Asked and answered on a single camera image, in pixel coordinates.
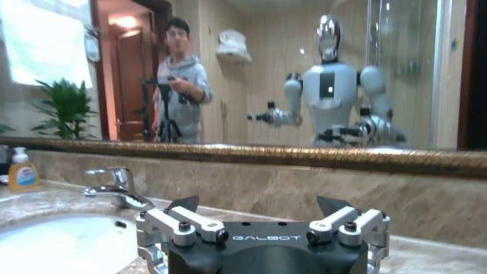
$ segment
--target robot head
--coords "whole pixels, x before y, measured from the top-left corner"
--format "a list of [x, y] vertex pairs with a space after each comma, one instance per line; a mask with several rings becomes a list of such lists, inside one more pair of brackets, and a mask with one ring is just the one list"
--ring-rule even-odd
[[338, 18], [333, 15], [322, 16], [321, 24], [317, 29], [317, 38], [323, 63], [334, 62], [338, 60], [341, 37], [342, 31]]

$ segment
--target mirror frame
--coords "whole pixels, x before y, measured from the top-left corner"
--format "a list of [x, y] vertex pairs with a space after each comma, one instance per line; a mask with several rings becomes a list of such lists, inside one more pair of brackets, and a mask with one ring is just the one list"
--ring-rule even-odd
[[487, 179], [487, 152], [162, 144], [0, 137], [0, 144], [79, 154], [331, 168]]

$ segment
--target chrome faucet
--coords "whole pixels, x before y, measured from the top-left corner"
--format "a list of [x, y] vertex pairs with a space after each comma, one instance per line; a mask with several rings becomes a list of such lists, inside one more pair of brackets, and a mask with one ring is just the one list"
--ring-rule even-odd
[[155, 207], [154, 203], [136, 193], [134, 177], [128, 168], [112, 167], [106, 170], [87, 170], [86, 173], [88, 175], [98, 175], [104, 174], [108, 171], [111, 171], [114, 175], [115, 186], [87, 187], [83, 190], [83, 195], [90, 198], [99, 195], [110, 195], [112, 196], [112, 204], [120, 208], [130, 208], [140, 211], [152, 209]]

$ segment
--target marble countertop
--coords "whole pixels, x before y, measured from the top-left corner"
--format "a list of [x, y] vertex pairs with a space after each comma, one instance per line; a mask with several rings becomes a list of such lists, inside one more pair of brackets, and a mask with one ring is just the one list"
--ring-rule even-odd
[[[154, 199], [158, 208], [170, 202]], [[100, 213], [135, 220], [136, 211], [118, 209], [107, 197], [80, 195], [80, 188], [46, 182], [40, 190], [12, 194], [0, 186], [0, 229], [43, 216], [64, 213]], [[199, 213], [226, 221], [277, 221], [273, 217], [199, 207]], [[390, 256], [382, 261], [381, 273], [486, 273], [487, 250], [391, 236]], [[143, 259], [135, 261], [119, 274], [150, 273]]]

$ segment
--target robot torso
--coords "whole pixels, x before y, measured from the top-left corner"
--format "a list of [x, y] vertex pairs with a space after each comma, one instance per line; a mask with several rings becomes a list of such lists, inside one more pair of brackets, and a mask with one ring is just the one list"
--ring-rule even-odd
[[346, 126], [357, 102], [357, 69], [346, 63], [329, 63], [310, 68], [302, 79], [314, 133]]

